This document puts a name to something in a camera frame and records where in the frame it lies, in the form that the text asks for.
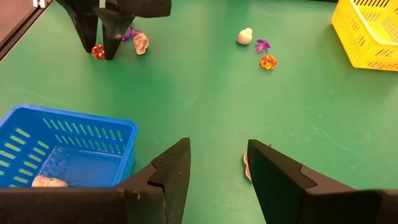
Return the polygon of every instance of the blue plastic basket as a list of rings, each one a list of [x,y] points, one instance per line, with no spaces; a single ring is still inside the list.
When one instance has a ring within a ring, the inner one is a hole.
[[[0,121],[0,187],[30,187],[37,175],[71,187],[110,187],[129,177],[131,121],[20,105]]]

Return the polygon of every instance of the orange toy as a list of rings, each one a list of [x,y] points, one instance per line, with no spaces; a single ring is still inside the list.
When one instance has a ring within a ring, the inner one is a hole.
[[[263,67],[267,70],[274,69],[276,67],[277,63],[278,63],[278,61],[272,55],[264,55],[264,56],[262,56],[262,58],[260,60],[261,67]]]
[[[105,59],[104,46],[101,44],[95,45],[91,50],[91,55],[94,56],[94,58],[104,60]]]

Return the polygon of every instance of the yellow basket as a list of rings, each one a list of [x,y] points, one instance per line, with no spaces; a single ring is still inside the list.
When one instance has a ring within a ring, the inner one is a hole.
[[[398,0],[340,0],[331,23],[354,67],[398,71]]]

